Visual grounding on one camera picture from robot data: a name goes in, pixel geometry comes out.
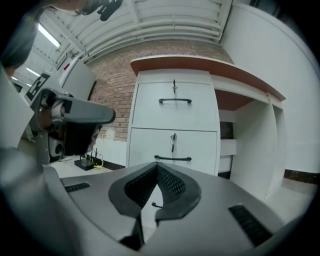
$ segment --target drawer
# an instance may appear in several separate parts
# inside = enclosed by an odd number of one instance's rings
[[[219,112],[212,84],[176,82],[140,83],[132,128],[218,131]],[[189,99],[163,101],[159,99]]]
[[[172,153],[171,134],[176,133]],[[187,167],[203,173],[218,175],[215,170],[217,152],[220,150],[215,131],[158,130],[132,128],[129,148],[129,166],[147,162],[164,162]],[[187,158],[191,161],[155,159]]]

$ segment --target white wall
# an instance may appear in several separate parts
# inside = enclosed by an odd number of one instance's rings
[[[126,166],[127,142],[115,140],[115,131],[109,129],[103,138],[97,138],[94,149],[97,148],[98,154],[102,159],[114,164]]]
[[[286,169],[320,173],[320,69],[306,44],[276,18],[232,6],[221,40],[234,64],[282,93]]]

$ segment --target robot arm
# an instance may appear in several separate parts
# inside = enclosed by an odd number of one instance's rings
[[[100,20],[105,22],[122,5],[123,0],[87,0],[83,10],[78,10],[83,15],[89,15],[97,10]]]
[[[85,154],[91,150],[88,145],[97,138],[102,125],[116,118],[116,112],[110,107],[76,99],[51,88],[41,89],[30,107],[34,111],[29,124],[37,134],[37,160],[43,165],[64,156]],[[48,110],[51,111],[51,126],[43,129],[40,114]]]

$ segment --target white cabinet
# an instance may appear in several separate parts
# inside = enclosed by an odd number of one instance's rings
[[[176,100],[161,103],[160,99]],[[218,175],[219,160],[219,112],[210,74],[187,69],[140,72],[130,113],[126,166],[157,161]],[[155,228],[159,208],[152,203],[163,205],[158,186],[141,211],[142,225]]]
[[[216,119],[219,118],[216,108],[215,89],[212,84],[140,83],[131,127],[216,131]]]
[[[171,135],[176,134],[172,152]],[[133,128],[131,130],[129,166],[147,162],[159,161],[197,170],[199,172],[218,175],[217,161],[217,132],[215,131],[186,131]],[[184,159],[162,160],[155,156]]]

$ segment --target floor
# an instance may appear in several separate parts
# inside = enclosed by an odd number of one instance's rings
[[[317,189],[317,185],[284,178],[281,187],[265,203],[287,224],[306,212]]]

